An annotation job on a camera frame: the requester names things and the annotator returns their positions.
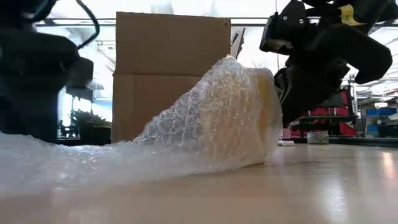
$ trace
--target ceiling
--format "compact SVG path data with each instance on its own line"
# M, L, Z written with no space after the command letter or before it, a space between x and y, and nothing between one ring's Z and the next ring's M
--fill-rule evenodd
M258 23L259 18L272 15L281 10L289 0L84 0L83 1L98 19L114 19L116 11L185 14L194 16L215 16L245 18L248 23ZM54 7L52 18L61 19L87 19L88 16L74 0L60 0ZM267 67L274 73L283 67L286 57L272 53L264 53L258 49L262 34L262 25L248 27L245 34L245 44L238 60L247 67ZM92 27L40 27L43 32L59 35L77 35L81 41L88 38L93 32ZM398 90L398 28L382 27L375 29L371 37L388 46L394 56L394 63L383 80L357 86L358 96L375 98L385 94L395 95ZM87 53L96 60L96 79L98 83L105 84L107 89L105 97L111 97L111 75L116 61L115 28L114 26L101 27L101 33L92 45L95 52ZM356 70L351 69L346 78L356 75Z

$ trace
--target ceiling light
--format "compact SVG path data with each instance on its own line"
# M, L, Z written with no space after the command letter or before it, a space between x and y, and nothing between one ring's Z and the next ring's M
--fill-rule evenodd
M374 104L374 107L376 107L376 108L385 108L385 107L388 107L388 103L386 103L386 102L378 102L378 103Z
M389 100L392 100L392 99L394 99L393 96L384 96L384 97L382 98L382 101L389 101Z

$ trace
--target box flap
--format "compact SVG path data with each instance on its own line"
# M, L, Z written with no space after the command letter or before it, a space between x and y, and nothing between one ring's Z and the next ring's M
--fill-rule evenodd
M116 74L202 76L230 53L229 19L116 14Z
M236 29L232 30L231 56L236 59L238 59L238 55L242 51L244 31L246 31L246 28L244 27L237 27Z

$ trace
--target bubble wrap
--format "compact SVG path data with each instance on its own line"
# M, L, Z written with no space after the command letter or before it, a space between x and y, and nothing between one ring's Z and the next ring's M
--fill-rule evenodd
M264 162L281 129L270 71L226 57L131 142L66 147L0 134L0 193L237 169Z

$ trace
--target black machine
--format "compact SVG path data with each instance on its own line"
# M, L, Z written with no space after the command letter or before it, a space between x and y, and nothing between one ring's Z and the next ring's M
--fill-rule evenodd
M81 45L34 29L33 24L46 19L56 2L0 2L0 132L56 142L59 91L65 85L86 88L93 78L93 62L80 57L78 50L100 30L81 0L76 2L96 27L95 34Z
M93 62L78 49L99 33L91 11L76 2L94 21L96 33L76 46L56 35L35 32L57 0L0 2L0 131L30 134L44 141L57 139L57 95L66 85L84 88L93 76ZM392 63L389 49L368 37L377 22L398 17L392 0L291 0L270 17L260 49L289 55L275 75L284 125L330 96L348 73L359 70L356 82L381 78ZM304 3L312 6L305 9ZM312 24L311 17L320 17Z
M311 17L320 19L314 24ZM359 70L358 84L382 78L392 55L368 33L377 22L397 18L395 0L291 0L271 16L260 49L289 55L275 75L284 126L334 95L347 64Z

